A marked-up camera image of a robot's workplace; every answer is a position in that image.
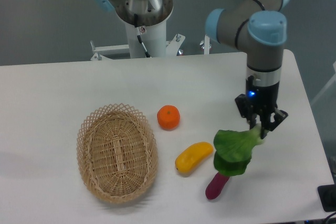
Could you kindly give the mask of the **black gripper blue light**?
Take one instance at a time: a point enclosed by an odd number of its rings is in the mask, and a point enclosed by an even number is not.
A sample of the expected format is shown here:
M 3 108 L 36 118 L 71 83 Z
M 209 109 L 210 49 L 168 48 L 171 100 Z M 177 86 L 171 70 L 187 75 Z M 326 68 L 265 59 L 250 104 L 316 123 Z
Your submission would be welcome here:
M 273 131 L 287 117 L 286 111 L 277 108 L 279 82 L 274 85 L 258 86 L 256 78 L 249 76 L 246 79 L 246 94 L 235 98 L 240 116 L 245 118 L 252 129 L 257 122 L 257 112 L 260 110 L 261 130 L 260 138 L 264 139 L 267 133 Z

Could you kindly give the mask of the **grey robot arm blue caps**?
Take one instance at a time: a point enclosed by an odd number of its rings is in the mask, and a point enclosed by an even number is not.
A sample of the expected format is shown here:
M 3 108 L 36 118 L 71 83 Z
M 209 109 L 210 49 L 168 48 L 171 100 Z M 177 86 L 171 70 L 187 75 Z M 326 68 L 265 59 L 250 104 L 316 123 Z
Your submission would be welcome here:
M 173 11 L 173 0 L 95 1 L 106 12 L 116 12 L 124 22 L 132 58 L 177 53 L 166 42 L 166 21 Z M 205 22 L 207 37 L 247 55 L 246 91 L 235 101 L 250 126 L 261 123 L 261 138 L 288 115 L 278 109 L 277 97 L 287 39 L 287 20 L 281 9 L 289 1 L 243 0 L 234 10 L 211 11 Z

